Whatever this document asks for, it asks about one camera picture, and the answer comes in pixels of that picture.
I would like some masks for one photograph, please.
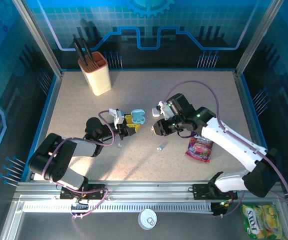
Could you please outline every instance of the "glass panel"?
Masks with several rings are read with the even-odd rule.
[[[284,1],[244,76],[268,148],[275,147],[282,153],[283,174],[288,181],[288,0]]]
[[[74,37],[111,69],[210,69],[237,66],[270,1],[26,2],[64,69],[79,68]]]
[[[52,70],[13,3],[0,1],[0,231],[52,78]],[[6,161],[13,156],[20,161]]]

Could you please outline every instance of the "yellow snack bag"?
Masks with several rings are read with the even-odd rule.
[[[244,230],[251,239],[287,240],[274,205],[243,204]]]

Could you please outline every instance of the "gear logo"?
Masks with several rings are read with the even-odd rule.
[[[128,9],[133,10],[134,14],[141,17],[154,17],[163,14],[164,10],[169,10],[169,5],[174,4],[174,0],[125,0]]]
[[[11,0],[0,0],[0,21],[7,23],[13,16],[13,3]]]

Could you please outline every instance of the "pink snack bag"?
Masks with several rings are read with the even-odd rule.
[[[212,153],[212,147],[214,142],[196,135],[189,140],[188,150],[186,155],[205,163],[210,162],[210,154]]]

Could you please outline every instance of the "utensil holder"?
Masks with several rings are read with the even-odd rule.
[[[82,70],[85,79],[96,96],[99,96],[109,90],[112,85],[110,82],[107,60],[100,52],[92,52],[94,61],[89,56],[85,56],[87,66],[79,59],[78,64]]]

